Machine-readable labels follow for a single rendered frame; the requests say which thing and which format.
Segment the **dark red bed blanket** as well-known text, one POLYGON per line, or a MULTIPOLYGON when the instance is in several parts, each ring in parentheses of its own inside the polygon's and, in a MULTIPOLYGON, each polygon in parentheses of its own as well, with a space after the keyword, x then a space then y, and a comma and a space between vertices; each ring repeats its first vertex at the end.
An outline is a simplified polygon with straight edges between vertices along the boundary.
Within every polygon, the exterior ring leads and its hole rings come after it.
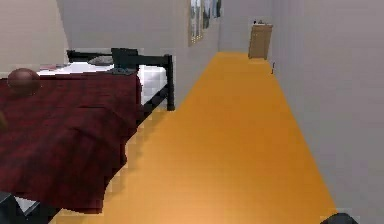
POLYGON ((18 96, 0 80, 0 191, 52 207, 97 214, 109 181, 127 161, 141 83, 106 72, 43 76, 18 96))

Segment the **grey pillow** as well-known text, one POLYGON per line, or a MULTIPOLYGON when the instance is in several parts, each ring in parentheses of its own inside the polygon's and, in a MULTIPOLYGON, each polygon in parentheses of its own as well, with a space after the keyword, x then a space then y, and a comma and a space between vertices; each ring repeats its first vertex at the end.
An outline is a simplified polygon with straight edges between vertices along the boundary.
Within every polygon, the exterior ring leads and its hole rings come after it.
POLYGON ((98 56, 88 61, 89 64, 94 66, 110 66, 113 64, 112 56, 98 56))

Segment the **black laptop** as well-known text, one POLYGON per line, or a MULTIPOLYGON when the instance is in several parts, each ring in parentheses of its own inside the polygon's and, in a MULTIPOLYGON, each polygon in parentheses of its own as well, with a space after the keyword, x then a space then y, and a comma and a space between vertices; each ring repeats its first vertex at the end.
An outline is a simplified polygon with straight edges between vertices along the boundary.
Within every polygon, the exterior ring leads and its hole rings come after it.
POLYGON ((137 49, 112 48, 112 59, 114 67, 110 72, 114 75, 131 75, 137 73, 139 66, 131 61, 131 57, 138 56, 137 49))

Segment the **tan wooden cupboard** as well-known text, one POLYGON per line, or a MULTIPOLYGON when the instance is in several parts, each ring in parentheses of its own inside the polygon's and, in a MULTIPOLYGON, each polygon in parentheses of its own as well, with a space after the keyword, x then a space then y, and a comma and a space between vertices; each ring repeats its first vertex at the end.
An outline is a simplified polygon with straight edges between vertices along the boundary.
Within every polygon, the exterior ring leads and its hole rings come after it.
POLYGON ((248 52, 249 58, 267 59, 272 29, 272 24, 254 24, 252 26, 248 52))

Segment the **brown ball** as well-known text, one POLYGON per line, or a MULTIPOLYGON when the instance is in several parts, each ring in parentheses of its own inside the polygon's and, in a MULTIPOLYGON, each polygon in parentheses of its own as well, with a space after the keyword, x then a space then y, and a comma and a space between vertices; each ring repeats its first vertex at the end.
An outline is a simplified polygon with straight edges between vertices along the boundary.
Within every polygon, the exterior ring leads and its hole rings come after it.
POLYGON ((15 96, 31 96, 41 88, 40 76, 31 69, 18 68, 8 75, 7 85, 15 96))

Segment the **black frame bed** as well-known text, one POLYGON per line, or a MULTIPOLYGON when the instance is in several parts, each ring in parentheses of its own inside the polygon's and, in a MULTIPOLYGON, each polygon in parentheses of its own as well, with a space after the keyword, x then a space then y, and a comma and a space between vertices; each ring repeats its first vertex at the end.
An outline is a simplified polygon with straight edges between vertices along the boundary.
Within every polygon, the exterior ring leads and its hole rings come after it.
MULTIPOLYGON (((77 52, 68 50, 69 61, 75 65, 85 63, 97 56, 115 56, 132 62, 138 72, 141 91, 142 112, 137 119, 140 125, 164 100, 167 100, 167 110, 175 110, 173 59, 170 54, 163 56, 139 55, 137 50, 128 49, 128 54, 118 52, 77 52)), ((57 215, 60 208, 54 208, 40 202, 17 198, 14 195, 0 191, 0 224, 49 224, 57 215)))

